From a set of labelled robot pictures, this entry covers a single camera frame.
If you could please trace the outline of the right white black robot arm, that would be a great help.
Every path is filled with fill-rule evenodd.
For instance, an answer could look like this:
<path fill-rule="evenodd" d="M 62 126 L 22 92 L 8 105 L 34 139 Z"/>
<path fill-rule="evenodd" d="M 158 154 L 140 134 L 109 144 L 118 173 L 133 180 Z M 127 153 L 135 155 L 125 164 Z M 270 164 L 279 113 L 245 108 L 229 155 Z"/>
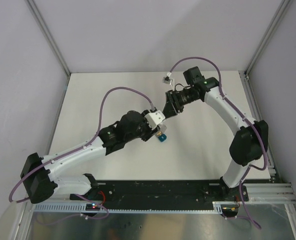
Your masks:
<path fill-rule="evenodd" d="M 234 138 L 229 147 L 232 158 L 226 173 L 221 177 L 220 197 L 231 200 L 237 194 L 236 187 L 241 185 L 250 171 L 253 162 L 263 158 L 263 167 L 267 167 L 268 124 L 248 117 L 223 92 L 219 78 L 205 78 L 198 67 L 184 73 L 187 86 L 182 90 L 166 92 L 163 114 L 171 118 L 183 112 L 184 106 L 201 100 L 213 108 L 232 131 Z"/>

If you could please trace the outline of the blue pill box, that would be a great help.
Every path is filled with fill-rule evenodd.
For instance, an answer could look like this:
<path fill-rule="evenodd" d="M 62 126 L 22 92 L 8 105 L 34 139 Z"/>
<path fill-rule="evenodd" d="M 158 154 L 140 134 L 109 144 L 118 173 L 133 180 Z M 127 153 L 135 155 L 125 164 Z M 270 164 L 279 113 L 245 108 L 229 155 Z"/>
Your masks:
<path fill-rule="evenodd" d="M 167 139 L 167 136 L 166 136 L 166 134 L 161 134 L 160 136 L 158 136 L 158 140 L 162 143 L 162 142 L 164 142 L 164 141 L 166 141 L 166 139 Z"/>

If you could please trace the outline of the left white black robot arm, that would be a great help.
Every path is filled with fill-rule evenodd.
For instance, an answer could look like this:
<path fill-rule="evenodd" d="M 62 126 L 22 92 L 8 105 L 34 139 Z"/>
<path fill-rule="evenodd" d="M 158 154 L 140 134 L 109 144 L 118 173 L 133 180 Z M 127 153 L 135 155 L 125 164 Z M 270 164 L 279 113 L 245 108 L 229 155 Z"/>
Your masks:
<path fill-rule="evenodd" d="M 94 199 L 99 188 L 90 173 L 80 177 L 61 177 L 62 174 L 88 160 L 121 150 L 132 140 L 146 142 L 159 131 L 164 120 L 165 116 L 159 110 L 142 113 L 132 110 L 74 149 L 43 157 L 37 153 L 29 155 L 21 172 L 28 199 L 33 204 L 42 203 L 54 195 L 82 195 Z"/>

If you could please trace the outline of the white pill bottle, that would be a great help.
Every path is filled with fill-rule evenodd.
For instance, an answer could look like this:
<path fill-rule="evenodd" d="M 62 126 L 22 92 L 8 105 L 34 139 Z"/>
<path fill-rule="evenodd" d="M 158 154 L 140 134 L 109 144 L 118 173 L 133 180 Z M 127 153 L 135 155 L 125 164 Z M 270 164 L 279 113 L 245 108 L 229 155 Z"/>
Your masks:
<path fill-rule="evenodd" d="M 160 128 L 160 131 L 162 133 L 165 133 L 165 131 L 167 130 L 167 126 L 165 124 L 163 124 L 163 123 L 159 124 L 158 126 Z"/>

